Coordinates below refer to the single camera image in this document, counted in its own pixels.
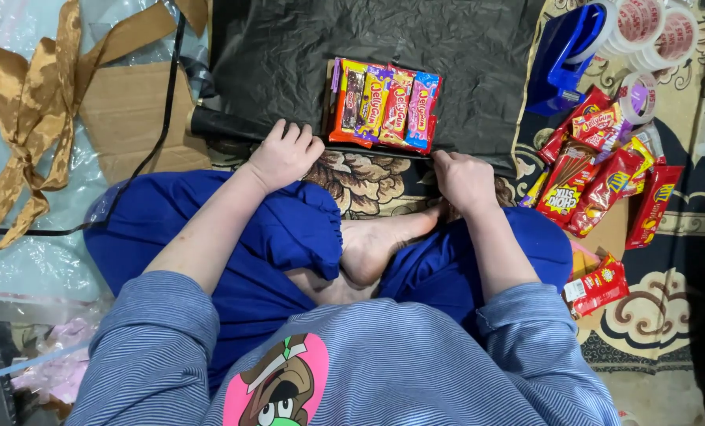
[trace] blue tape dispenser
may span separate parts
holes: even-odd
[[[548,117],[583,102],[584,93],[577,90],[581,76],[616,22],[617,9],[609,0],[548,21],[531,68],[526,111]]]

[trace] hand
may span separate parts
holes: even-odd
[[[435,151],[431,156],[440,192],[461,215],[499,207],[489,163],[457,152]]]
[[[286,120],[277,121],[250,160],[238,170],[254,174],[267,195],[302,178],[324,151],[324,143],[313,136],[308,124],[301,132],[297,124],[291,123],[283,135],[286,124]]]

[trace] blue striped shirt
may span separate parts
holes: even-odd
[[[103,319],[66,424],[620,424],[554,286],[510,288],[478,314],[483,347],[426,305],[319,306],[242,357],[211,399],[215,308],[190,278],[150,272]]]

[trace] black plastic sheet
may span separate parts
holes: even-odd
[[[222,110],[321,134],[336,56],[443,77],[433,149],[488,160],[511,153],[544,0],[214,0],[211,69]]]

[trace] patterned carpet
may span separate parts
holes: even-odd
[[[549,0],[545,18],[581,4]],[[657,124],[669,164],[686,164],[683,181],[648,248],[624,255],[631,295],[608,305],[600,324],[581,330],[586,360],[601,372],[692,369],[688,331],[691,294],[701,296],[705,273],[705,158],[693,158],[696,123],[705,120],[705,0],[695,2],[701,40],[684,65],[657,75]],[[628,74],[622,62],[595,60],[580,90],[594,83],[614,92]],[[563,117],[526,114],[520,125],[516,161],[520,179],[496,179],[503,205],[514,205],[537,179],[540,144]],[[221,146],[212,151],[217,168],[234,168],[246,152]],[[439,194],[434,172],[425,161],[342,155],[327,151],[307,180],[326,188],[345,218],[400,215],[425,208]]]

